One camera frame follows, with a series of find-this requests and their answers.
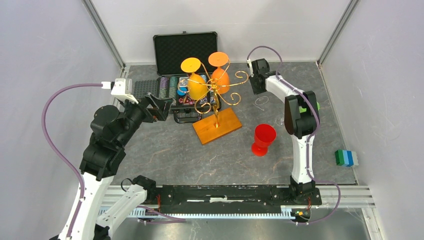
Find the lego brick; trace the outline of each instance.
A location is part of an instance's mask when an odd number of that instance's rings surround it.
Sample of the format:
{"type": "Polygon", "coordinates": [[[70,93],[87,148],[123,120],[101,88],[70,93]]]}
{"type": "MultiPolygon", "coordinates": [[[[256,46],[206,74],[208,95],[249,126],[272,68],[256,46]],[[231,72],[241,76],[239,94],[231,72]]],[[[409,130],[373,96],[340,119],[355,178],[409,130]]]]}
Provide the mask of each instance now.
{"type": "Polygon", "coordinates": [[[343,150],[343,167],[347,167],[349,165],[348,151],[343,150]]]}
{"type": "Polygon", "coordinates": [[[352,156],[352,151],[347,151],[347,157],[348,157],[348,162],[349,162],[349,164],[347,166],[352,167],[354,165],[354,158],[352,156]]]}
{"type": "Polygon", "coordinates": [[[352,152],[352,158],[353,158],[353,165],[358,166],[359,165],[358,156],[357,156],[357,153],[355,151],[352,152]]]}
{"type": "Polygon", "coordinates": [[[337,150],[334,152],[335,155],[335,163],[337,164],[337,166],[342,166],[344,164],[343,162],[343,151],[342,150],[337,150]]]}

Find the blue block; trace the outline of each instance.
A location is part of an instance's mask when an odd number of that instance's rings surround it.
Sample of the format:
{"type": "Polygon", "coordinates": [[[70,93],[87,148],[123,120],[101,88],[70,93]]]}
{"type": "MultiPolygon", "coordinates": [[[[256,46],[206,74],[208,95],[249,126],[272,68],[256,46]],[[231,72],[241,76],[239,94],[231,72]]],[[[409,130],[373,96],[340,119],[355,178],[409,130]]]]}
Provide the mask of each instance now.
{"type": "Polygon", "coordinates": [[[348,157],[348,151],[343,150],[343,167],[347,167],[349,165],[349,157],[348,157]]]}
{"type": "Polygon", "coordinates": [[[349,158],[348,167],[352,167],[354,165],[354,157],[352,156],[352,151],[347,151],[347,157],[349,158]]]}
{"type": "Polygon", "coordinates": [[[181,96],[181,97],[183,97],[183,96],[185,96],[186,95],[186,92],[187,92],[187,87],[185,87],[185,86],[180,86],[179,87],[179,89],[177,88],[176,89],[176,93],[179,95],[179,96],[181,96]]]}

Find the red wire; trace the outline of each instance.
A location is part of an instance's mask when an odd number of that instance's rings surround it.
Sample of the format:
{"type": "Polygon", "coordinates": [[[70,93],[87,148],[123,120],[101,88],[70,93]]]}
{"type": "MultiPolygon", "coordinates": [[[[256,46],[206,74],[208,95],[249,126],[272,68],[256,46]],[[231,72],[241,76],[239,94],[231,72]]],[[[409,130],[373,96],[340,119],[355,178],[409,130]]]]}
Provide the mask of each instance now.
{"type": "Polygon", "coordinates": [[[161,212],[161,195],[157,195],[157,210],[158,212],[161,212]]]}
{"type": "Polygon", "coordinates": [[[309,209],[311,209],[311,207],[312,207],[311,197],[308,197],[307,198],[307,208],[306,208],[306,211],[309,211],[309,209]]]}

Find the green part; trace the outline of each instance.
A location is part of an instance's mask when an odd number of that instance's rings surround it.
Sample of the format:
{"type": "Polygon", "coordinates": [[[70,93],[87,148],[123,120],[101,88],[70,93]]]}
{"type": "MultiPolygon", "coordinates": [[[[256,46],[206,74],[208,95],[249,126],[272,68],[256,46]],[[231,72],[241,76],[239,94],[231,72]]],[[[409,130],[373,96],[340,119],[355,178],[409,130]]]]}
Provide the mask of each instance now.
{"type": "MultiPolygon", "coordinates": [[[[318,106],[318,111],[320,110],[320,103],[319,102],[316,102],[316,105],[318,106]]],[[[303,108],[303,107],[299,107],[299,111],[300,111],[300,113],[304,113],[304,112],[306,112],[306,108],[303,108]]]]}
{"type": "Polygon", "coordinates": [[[335,151],[334,155],[335,155],[335,163],[337,164],[337,166],[342,166],[343,164],[345,164],[345,160],[343,157],[343,150],[335,151]]]}

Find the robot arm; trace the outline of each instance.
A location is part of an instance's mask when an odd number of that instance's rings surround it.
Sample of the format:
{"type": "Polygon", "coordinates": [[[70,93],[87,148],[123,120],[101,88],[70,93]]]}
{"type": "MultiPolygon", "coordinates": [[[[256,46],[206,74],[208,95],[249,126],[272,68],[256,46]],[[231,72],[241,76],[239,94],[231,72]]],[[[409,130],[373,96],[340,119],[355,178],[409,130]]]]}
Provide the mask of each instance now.
{"type": "Polygon", "coordinates": [[[290,176],[291,195],[296,199],[307,196],[315,190],[315,181],[311,179],[307,172],[307,159],[309,159],[309,173],[313,177],[312,171],[312,144],[314,136],[309,139],[308,150],[306,148],[307,139],[316,129],[315,118],[306,102],[295,90],[306,96],[315,112],[318,114],[318,106],[315,94],[312,91],[289,88],[283,84],[276,76],[275,71],[270,71],[270,65],[265,59],[247,61],[250,69],[250,84],[255,95],[270,92],[277,96],[284,103],[284,125],[291,135],[293,143],[293,170],[290,176]],[[300,112],[300,107],[305,108],[305,112],[300,112]]]}
{"type": "Polygon", "coordinates": [[[93,133],[79,166],[85,184],[84,198],[79,198],[80,186],[65,227],[51,240],[110,240],[134,208],[146,199],[155,198],[148,191],[156,187],[156,182],[138,176],[133,179],[133,184],[122,198],[107,212],[98,216],[106,191],[126,155],[125,145],[141,123],[165,121],[171,107],[169,101],[159,100],[150,94],[142,99],[135,99],[131,95],[130,86],[131,80],[125,78],[103,82],[103,88],[111,89],[111,94],[120,100],[124,111],[119,111],[113,105],[106,105],[95,112],[90,124],[93,133]],[[73,213],[79,202],[79,212],[73,222],[73,213]]]}

